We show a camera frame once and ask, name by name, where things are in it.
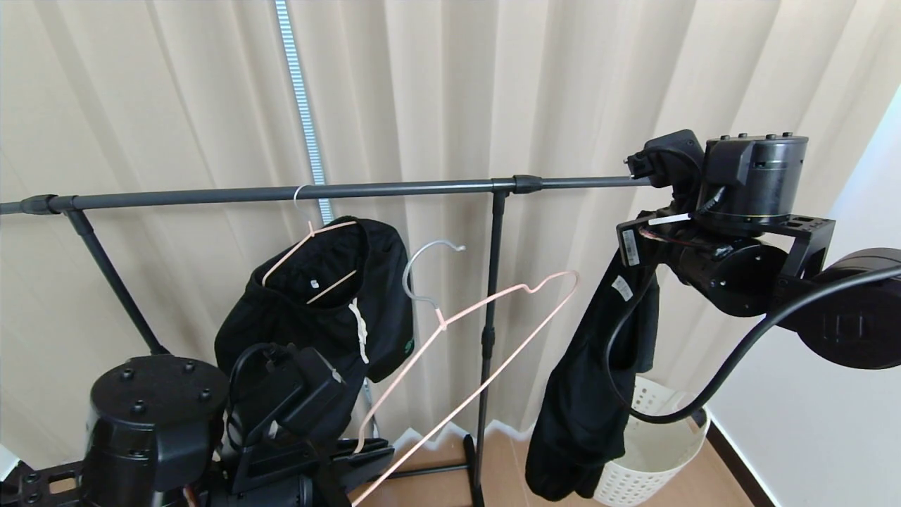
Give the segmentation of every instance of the beige curtain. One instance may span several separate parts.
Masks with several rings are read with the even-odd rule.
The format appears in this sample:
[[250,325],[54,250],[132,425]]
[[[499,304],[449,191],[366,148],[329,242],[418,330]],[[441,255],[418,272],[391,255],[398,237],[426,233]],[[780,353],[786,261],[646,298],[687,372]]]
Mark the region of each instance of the beige curtain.
[[[2,199],[310,183],[270,2],[3,2]],[[625,174],[647,139],[692,128],[809,135],[796,210],[824,213],[901,82],[897,2],[298,2],[289,6],[330,183]],[[484,297],[487,195],[333,201],[432,239],[416,287],[446,312]],[[501,286],[563,269],[583,286],[490,392],[528,428],[615,249],[666,190],[509,199]],[[306,204],[307,213],[315,213]],[[250,270],[303,235],[290,203],[98,210],[97,233],[160,340],[213,360]],[[144,352],[62,217],[4,217],[0,440],[36,466],[77,459],[92,381]],[[496,364],[567,287],[498,304]],[[652,376],[703,384],[746,322],[662,279]],[[428,429],[477,386],[484,314],[433,346],[378,414]],[[418,308],[417,336],[435,321]],[[378,396],[383,385],[375,386]],[[466,429],[475,407],[456,420]]]

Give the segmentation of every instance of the barcode label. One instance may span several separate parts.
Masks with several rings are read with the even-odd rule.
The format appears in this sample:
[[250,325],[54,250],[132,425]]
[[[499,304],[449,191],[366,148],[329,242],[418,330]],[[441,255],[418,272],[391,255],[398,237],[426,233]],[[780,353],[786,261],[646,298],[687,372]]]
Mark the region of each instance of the barcode label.
[[637,266],[642,260],[638,257],[638,247],[635,246],[635,231],[632,229],[623,231],[623,245],[626,261],[630,266]]
[[623,300],[630,300],[634,295],[632,293],[632,287],[629,287],[629,282],[626,281],[622,276],[617,276],[616,280],[614,280],[614,289],[620,293],[620,296],[623,296]]

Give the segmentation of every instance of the hanger hook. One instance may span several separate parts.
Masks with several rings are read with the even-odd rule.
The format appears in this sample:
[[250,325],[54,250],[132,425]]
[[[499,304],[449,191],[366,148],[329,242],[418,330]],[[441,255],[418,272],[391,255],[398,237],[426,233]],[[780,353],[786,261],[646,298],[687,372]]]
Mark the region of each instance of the hanger hook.
[[294,191],[294,198],[292,199],[292,201],[294,202],[294,208],[297,211],[299,211],[301,215],[304,216],[304,219],[306,220],[306,224],[308,226],[310,226],[310,234],[312,234],[313,233],[313,220],[311,220],[310,216],[307,215],[306,212],[303,209],[301,209],[300,206],[297,205],[297,195],[300,194],[300,190],[302,190],[304,187],[309,187],[309,185],[301,185],[300,187],[297,187],[297,190]]
[[432,298],[429,298],[428,296],[417,296],[417,295],[413,294],[413,290],[410,289],[410,270],[413,268],[413,263],[416,262],[416,257],[419,257],[419,254],[421,254],[422,252],[425,252],[427,249],[429,249],[437,244],[447,245],[450,248],[453,248],[454,252],[462,252],[462,251],[466,250],[466,245],[464,245],[464,244],[457,246],[446,239],[436,239],[435,241],[432,241],[431,243],[424,245],[422,248],[417,250],[416,253],[413,254],[413,257],[410,257],[410,261],[407,262],[406,267],[404,268],[404,277],[402,279],[404,281],[404,292],[406,292],[406,295],[409,296],[411,300],[425,301],[425,302],[429,303],[430,305],[432,305],[432,307],[435,309],[438,309],[438,303],[435,302],[435,300],[433,300]]

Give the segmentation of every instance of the pink clothes hanger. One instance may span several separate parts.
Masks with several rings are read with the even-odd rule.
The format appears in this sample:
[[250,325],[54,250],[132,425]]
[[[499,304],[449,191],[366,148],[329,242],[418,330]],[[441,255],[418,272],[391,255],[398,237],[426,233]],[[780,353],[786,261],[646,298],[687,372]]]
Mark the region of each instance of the pink clothes hanger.
[[363,443],[366,423],[369,422],[370,419],[372,419],[372,417],[375,415],[375,412],[378,409],[378,407],[382,404],[382,402],[385,400],[385,398],[387,398],[387,396],[397,387],[397,385],[400,383],[401,379],[404,378],[404,376],[407,374],[407,372],[409,372],[410,368],[413,367],[413,365],[416,363],[416,361],[419,360],[419,358],[422,356],[423,352],[425,352],[425,349],[427,349],[432,344],[432,342],[435,340],[436,337],[438,337],[438,335],[441,332],[447,330],[447,326],[449,324],[452,324],[453,322],[456,322],[457,320],[467,316],[469,313],[472,313],[473,311],[482,308],[483,306],[487,305],[489,302],[503,298],[507,294],[516,292],[517,290],[525,290],[529,294],[534,294],[535,292],[541,290],[542,287],[544,287],[544,285],[548,281],[551,281],[551,280],[554,280],[555,278],[559,278],[561,276],[566,276],[566,275],[572,275],[573,279],[574,279],[574,283],[573,283],[572,289],[569,290],[569,293],[567,293],[567,295],[563,298],[563,300],[560,301],[560,303],[557,305],[557,307],[554,308],[554,310],[550,314],[548,314],[548,316],[541,322],[541,324],[539,324],[539,326],[537,328],[535,328],[534,331],[527,338],[525,338],[525,340],[523,340],[523,342],[516,348],[516,350],[514,350],[513,353],[510,354],[510,357],[508,357],[497,368],[497,370],[494,373],[492,373],[491,376],[488,377],[488,379],[484,383],[479,385],[478,389],[473,391],[472,394],[470,394],[466,400],[464,400],[460,405],[458,405],[457,408],[454,409],[446,418],[444,418],[434,428],[432,428],[428,433],[426,433],[425,436],[421,440],[416,442],[416,444],[409,451],[407,451],[406,454],[401,456],[400,459],[398,459],[382,475],[380,475],[379,478],[375,482],[373,482],[369,486],[369,488],[366,489],[366,491],[363,492],[363,494],[361,494],[359,497],[357,497],[353,501],[353,503],[351,504],[353,507],[357,507],[364,499],[366,499],[366,497],[368,497],[373,491],[375,491],[376,488],[378,488],[378,486],[380,484],[385,482],[385,480],[387,479],[387,477],[389,475],[393,474],[395,472],[395,470],[397,470],[397,468],[400,467],[400,465],[402,465],[407,459],[409,459],[410,456],[412,456],[413,453],[416,452],[417,449],[419,449],[419,447],[422,447],[425,444],[425,442],[427,442],[429,440],[429,438],[432,438],[441,428],[444,427],[444,425],[446,425],[448,422],[450,422],[451,419],[453,419],[457,414],[459,414],[468,404],[470,404],[473,400],[475,400],[476,397],[479,396],[479,394],[482,393],[488,387],[488,385],[490,383],[492,383],[495,380],[495,378],[497,378],[497,376],[501,372],[503,372],[504,369],[510,363],[513,362],[513,360],[516,358],[516,356],[519,355],[519,353],[521,353],[525,349],[525,347],[529,345],[529,342],[531,342],[532,339],[535,338],[535,336],[538,335],[539,332],[541,332],[541,330],[548,324],[548,322],[550,322],[551,319],[554,318],[555,315],[557,315],[557,313],[560,311],[560,309],[563,308],[563,305],[565,305],[567,302],[569,302],[569,299],[576,292],[576,287],[578,287],[578,273],[577,272],[574,272],[574,271],[555,272],[555,273],[549,275],[548,277],[546,277],[544,280],[542,280],[541,283],[539,283],[537,286],[535,286],[534,289],[524,283],[514,285],[513,287],[509,287],[507,289],[501,290],[500,292],[493,294],[493,295],[481,300],[480,302],[472,305],[471,307],[462,310],[461,312],[457,313],[456,315],[445,319],[441,313],[441,309],[438,308],[438,304],[434,300],[432,300],[431,298],[426,298],[424,296],[416,296],[409,289],[409,278],[408,277],[409,277],[410,268],[412,267],[413,262],[415,261],[416,257],[419,254],[421,254],[426,248],[429,248],[430,246],[433,246],[435,244],[446,244],[447,246],[453,248],[457,252],[465,249],[464,246],[456,246],[455,244],[450,243],[448,241],[444,241],[444,240],[438,240],[438,241],[431,242],[431,243],[427,244],[426,246],[424,246],[423,248],[419,249],[419,251],[416,252],[416,254],[410,259],[410,262],[407,264],[406,268],[404,269],[404,281],[405,281],[404,288],[405,288],[407,295],[409,295],[412,299],[424,300],[424,301],[427,301],[432,304],[432,306],[435,308],[435,314],[438,317],[438,328],[435,329],[435,332],[432,333],[431,336],[429,336],[429,339],[425,340],[425,343],[423,343],[423,345],[419,348],[419,351],[417,351],[416,354],[412,358],[410,358],[410,361],[408,361],[406,363],[404,368],[401,370],[401,373],[395,378],[395,380],[393,382],[391,382],[390,385],[388,385],[387,389],[385,390],[385,393],[382,394],[382,396],[378,399],[378,401],[376,401],[376,403],[372,406],[372,409],[369,410],[369,413],[366,414],[366,417],[363,418],[363,421],[360,423],[359,440],[358,440],[357,448],[354,450],[354,453],[358,453],[362,449],[362,443]]
[[[302,189],[304,186],[305,186],[305,185],[301,185],[300,187],[297,187],[297,190],[294,191],[294,207],[296,207],[297,210],[300,211],[300,213],[301,213],[302,215],[304,215],[305,218],[307,218],[306,224],[310,227],[310,234],[306,235],[306,237],[304,237],[304,239],[300,240],[300,243],[295,244],[294,247],[291,248],[291,250],[288,250],[287,253],[285,253],[284,255],[282,255],[282,258],[281,258],[281,259],[278,259],[278,262],[277,262],[277,263],[273,264],[272,267],[269,268],[269,271],[267,271],[266,274],[263,275],[263,281],[262,281],[261,284],[262,284],[264,287],[266,286],[266,280],[268,280],[269,275],[271,275],[276,269],[278,269],[278,266],[281,266],[283,263],[285,263],[285,261],[287,261],[288,257],[290,257],[291,255],[294,255],[294,253],[295,253],[297,250],[299,250],[300,247],[304,245],[304,243],[306,243],[307,241],[309,241],[310,238],[312,238],[312,237],[315,236],[315,235],[324,233],[324,232],[326,232],[326,231],[332,231],[332,230],[334,230],[334,229],[338,229],[338,228],[341,228],[341,227],[352,226],[352,225],[354,225],[354,224],[357,223],[357,222],[355,222],[355,221],[354,221],[354,222],[343,222],[343,223],[338,224],[337,226],[328,226],[328,227],[323,227],[323,228],[321,228],[321,229],[313,230],[313,221],[310,220],[309,217],[306,216],[306,214],[304,213],[304,211],[303,211],[302,209],[300,209],[300,207],[297,205],[297,194],[300,193],[300,189]],[[313,296],[310,300],[308,300],[308,301],[306,302],[306,304],[310,304],[310,303],[312,303],[313,301],[318,300],[319,298],[321,298],[322,296],[324,296],[326,293],[328,293],[329,290],[334,289],[335,287],[337,287],[338,285],[340,285],[343,281],[346,281],[346,280],[349,279],[351,276],[353,276],[354,273],[356,273],[356,272],[357,272],[357,270],[353,270],[352,272],[348,273],[348,274],[345,275],[343,278],[341,278],[340,280],[338,280],[337,282],[335,282],[334,284],[332,284],[332,285],[331,285],[329,288],[327,288],[326,290],[323,290],[323,291],[320,292],[319,294],[316,294],[315,296]]]

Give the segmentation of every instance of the floor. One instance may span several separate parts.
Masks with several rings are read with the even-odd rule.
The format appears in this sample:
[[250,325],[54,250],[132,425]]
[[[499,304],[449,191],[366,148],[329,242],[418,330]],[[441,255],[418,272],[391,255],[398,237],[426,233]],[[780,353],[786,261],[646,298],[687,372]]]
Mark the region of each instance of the floor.
[[[486,436],[483,494],[488,506],[561,506],[598,507],[601,504],[572,494],[562,502],[548,502],[529,491],[523,478],[527,440],[511,438],[503,431]],[[449,435],[434,450],[417,451],[401,470],[422,466],[460,463],[463,448],[460,439]],[[355,498],[364,487],[351,493]],[[430,507],[469,507],[469,481],[465,470],[433,475],[419,475],[384,482],[360,507],[396,507],[425,505],[423,498],[439,499]],[[729,469],[705,443],[700,454],[669,484],[642,507],[753,507]]]

